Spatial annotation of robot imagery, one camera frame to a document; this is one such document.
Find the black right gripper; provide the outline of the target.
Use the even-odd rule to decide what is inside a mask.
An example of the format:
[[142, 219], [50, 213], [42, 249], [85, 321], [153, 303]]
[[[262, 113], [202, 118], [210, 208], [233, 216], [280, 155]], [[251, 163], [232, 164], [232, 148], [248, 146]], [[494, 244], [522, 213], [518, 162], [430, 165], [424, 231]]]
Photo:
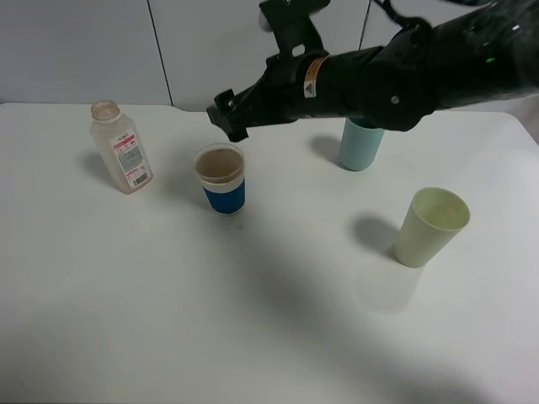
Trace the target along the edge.
[[254, 85], [235, 94], [219, 93], [206, 108], [210, 122], [230, 142], [248, 138], [248, 128], [304, 118], [361, 117], [360, 76], [378, 47], [338, 55], [307, 55], [275, 61]]

